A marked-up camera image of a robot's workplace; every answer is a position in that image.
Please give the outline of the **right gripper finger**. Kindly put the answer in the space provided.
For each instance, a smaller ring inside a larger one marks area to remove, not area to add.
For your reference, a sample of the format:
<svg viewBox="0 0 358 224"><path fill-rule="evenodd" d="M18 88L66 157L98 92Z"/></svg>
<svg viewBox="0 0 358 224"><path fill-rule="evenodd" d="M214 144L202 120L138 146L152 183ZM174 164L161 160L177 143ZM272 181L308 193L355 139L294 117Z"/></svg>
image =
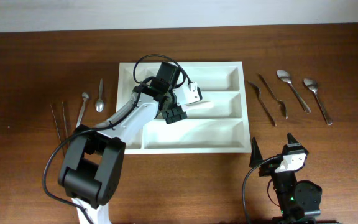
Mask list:
<svg viewBox="0 0 358 224"><path fill-rule="evenodd" d="M250 156L250 163L249 167L254 168L257 164L263 161L263 157L261 155L259 146L257 144L257 140L255 137L251 139L251 156Z"/></svg>
<svg viewBox="0 0 358 224"><path fill-rule="evenodd" d="M287 133L287 140L288 144L300 144L291 133Z"/></svg>

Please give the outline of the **pink plastic knife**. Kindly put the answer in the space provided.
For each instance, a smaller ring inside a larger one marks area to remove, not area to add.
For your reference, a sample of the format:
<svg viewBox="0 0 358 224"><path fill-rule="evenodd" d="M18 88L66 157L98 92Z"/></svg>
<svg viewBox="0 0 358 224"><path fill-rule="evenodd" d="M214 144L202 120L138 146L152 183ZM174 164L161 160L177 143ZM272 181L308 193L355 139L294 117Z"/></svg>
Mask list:
<svg viewBox="0 0 358 224"><path fill-rule="evenodd" d="M184 111L189 111L189 110L202 110L202 109L210 109L214 106L213 102L210 101L202 101L202 102L197 102L197 103L192 103L192 104L187 104L187 105L183 105L182 109Z"/></svg>

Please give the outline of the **small steel teaspoon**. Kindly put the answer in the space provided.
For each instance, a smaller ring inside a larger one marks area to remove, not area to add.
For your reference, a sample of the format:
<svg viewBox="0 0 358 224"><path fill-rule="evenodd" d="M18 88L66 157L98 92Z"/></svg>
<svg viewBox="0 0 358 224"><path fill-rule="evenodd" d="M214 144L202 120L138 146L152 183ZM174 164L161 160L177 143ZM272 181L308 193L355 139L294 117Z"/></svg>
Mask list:
<svg viewBox="0 0 358 224"><path fill-rule="evenodd" d="M76 122L76 127L78 127L81 124L81 121L82 121L82 118L83 118L83 115L84 115L84 112L85 112L85 108L86 108L86 102L90 98L90 96L89 96L89 94L87 94L87 92L83 92L81 97L83 99L83 103L82 103L81 108L80 108L80 112L79 112L78 119L77 119L77 122Z"/></svg>
<svg viewBox="0 0 358 224"><path fill-rule="evenodd" d="M100 79L99 82L99 90L98 90L98 99L95 103L95 108L97 112L102 112L104 109L104 101L103 101L103 79Z"/></svg>

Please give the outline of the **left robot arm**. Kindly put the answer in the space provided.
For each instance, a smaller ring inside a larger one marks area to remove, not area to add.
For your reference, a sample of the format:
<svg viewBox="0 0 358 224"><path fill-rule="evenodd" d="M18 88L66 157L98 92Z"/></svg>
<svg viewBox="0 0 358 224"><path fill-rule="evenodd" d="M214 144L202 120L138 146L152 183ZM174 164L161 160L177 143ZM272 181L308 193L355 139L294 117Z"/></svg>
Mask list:
<svg viewBox="0 0 358 224"><path fill-rule="evenodd" d="M186 119L185 105L202 100L201 90L179 64L163 62L155 76L134 87L129 101L94 128L79 125L69 139L58 183L71 198L81 223L109 223L126 143L158 115L167 124Z"/></svg>

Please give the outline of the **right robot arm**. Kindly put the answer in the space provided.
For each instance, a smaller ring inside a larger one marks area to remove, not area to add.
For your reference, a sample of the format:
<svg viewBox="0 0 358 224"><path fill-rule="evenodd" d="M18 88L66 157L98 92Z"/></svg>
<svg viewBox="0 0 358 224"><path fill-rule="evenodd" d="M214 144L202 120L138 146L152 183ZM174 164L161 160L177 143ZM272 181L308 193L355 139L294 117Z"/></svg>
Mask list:
<svg viewBox="0 0 358 224"><path fill-rule="evenodd" d="M255 138L251 140L250 168L259 169L260 177L270 177L277 196L281 215L274 223L316 223L321 214L322 188L308 180L298 181L295 173L305 166L309 154L291 133L280 154L264 159Z"/></svg>

